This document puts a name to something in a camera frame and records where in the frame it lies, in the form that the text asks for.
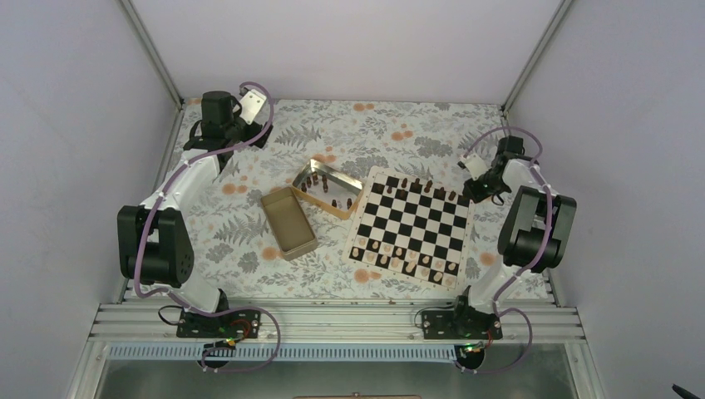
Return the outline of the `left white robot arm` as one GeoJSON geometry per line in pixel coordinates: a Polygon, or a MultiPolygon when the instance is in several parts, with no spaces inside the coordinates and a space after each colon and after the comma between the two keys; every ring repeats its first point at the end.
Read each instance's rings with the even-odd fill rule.
{"type": "Polygon", "coordinates": [[[186,219],[235,151],[264,146],[273,121],[255,119],[271,104],[268,91],[254,82],[241,84],[238,95],[206,92],[175,168],[147,199],[122,207],[116,217],[121,274],[132,280],[136,295],[168,295],[199,314],[199,326],[212,337],[229,330],[232,316],[223,291],[195,271],[186,219]]]}

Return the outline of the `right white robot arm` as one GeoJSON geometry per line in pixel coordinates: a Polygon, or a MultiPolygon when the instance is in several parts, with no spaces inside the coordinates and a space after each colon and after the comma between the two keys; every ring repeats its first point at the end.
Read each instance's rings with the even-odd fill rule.
{"type": "Polygon", "coordinates": [[[499,140],[490,164],[467,150],[459,165],[471,175],[462,194],[472,203],[503,193],[513,196],[498,236],[500,260],[457,297],[450,317],[455,335],[470,338],[481,328],[498,323],[500,304],[518,288],[522,278],[560,264],[577,202],[551,186],[538,160],[526,155],[523,140],[517,136],[499,140]]]}

